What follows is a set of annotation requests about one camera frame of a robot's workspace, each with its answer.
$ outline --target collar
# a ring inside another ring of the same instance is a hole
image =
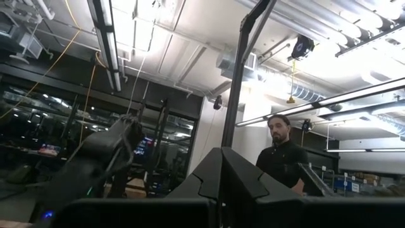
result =
[[[290,146],[291,144],[292,144],[292,142],[291,142],[291,139],[290,139],[290,140],[288,140],[287,142],[282,143],[282,144],[280,144],[280,145],[274,144],[274,147],[275,147],[275,148],[284,148],[284,147]]]

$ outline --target metal duct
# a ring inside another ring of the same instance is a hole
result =
[[[236,0],[238,3],[244,5],[245,7],[248,7],[249,9],[253,9],[257,3],[255,0]],[[340,49],[340,46],[331,40],[327,39],[326,37],[323,37],[322,35],[312,31],[309,28],[306,28],[295,21],[291,20],[290,18],[287,18],[286,16],[281,15],[280,13],[277,13],[276,11],[273,11],[270,13],[269,16],[270,19],[281,23],[282,25],[286,26],[287,28],[297,32],[298,34],[305,35],[306,37],[318,41],[318,42],[323,42],[323,43],[329,43],[334,46],[337,46]]]
[[[320,16],[323,20],[335,26],[337,29],[341,29],[342,33],[348,35],[349,37],[355,37],[361,40],[365,40],[370,37],[369,33],[366,30],[359,28],[345,18],[342,18],[341,16],[335,14],[334,12],[312,0],[292,0],[292,2],[297,6],[308,10],[314,15]]]
[[[353,45],[354,42],[349,37],[346,37],[344,34],[336,31],[335,29],[325,25],[319,20],[295,9],[294,7],[289,6],[281,1],[278,1],[274,6],[273,11],[280,13],[281,15],[287,16],[297,23],[311,28],[317,33],[321,34],[323,37],[329,38],[337,44],[341,45]]]
[[[367,7],[363,6],[356,1],[345,1],[345,0],[332,0],[337,6],[358,15],[362,19],[370,22],[375,28],[380,30],[387,30],[390,29],[392,23],[390,23],[387,19],[375,14]]]

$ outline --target computer screen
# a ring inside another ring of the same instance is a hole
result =
[[[153,140],[144,137],[143,140],[139,143],[138,147],[134,150],[134,163],[143,164],[146,162],[146,156],[153,148]]]

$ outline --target black metal bar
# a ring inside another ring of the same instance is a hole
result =
[[[72,105],[72,110],[71,110],[71,112],[69,114],[69,117],[68,117],[68,121],[67,121],[67,123],[65,125],[65,128],[63,128],[61,139],[64,139],[66,137],[69,128],[72,126],[73,119],[75,118],[76,111],[78,109],[77,97],[78,97],[78,95],[76,94],[75,100],[74,100],[73,105]]]
[[[225,125],[223,128],[222,134],[222,143],[221,146],[231,147],[233,138],[234,138],[234,131],[235,131],[235,123],[236,123],[236,114],[239,105],[239,95],[240,89],[242,87],[242,79],[243,79],[243,70],[244,65],[247,60],[245,57],[245,53],[248,48],[249,42],[249,34],[251,33],[254,23],[256,19],[265,11],[265,10],[272,10],[276,0],[261,0],[253,9],[252,11],[245,16],[242,20],[240,25],[240,34],[239,34],[239,44],[236,53],[236,60],[235,60],[235,68],[234,68],[234,76],[232,77],[232,84],[230,88],[230,96],[228,102],[228,109],[227,115],[225,119]]]

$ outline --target black polo shirt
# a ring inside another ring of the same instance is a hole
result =
[[[287,141],[262,150],[256,166],[285,186],[294,187],[300,178],[297,163],[308,163],[306,151]]]

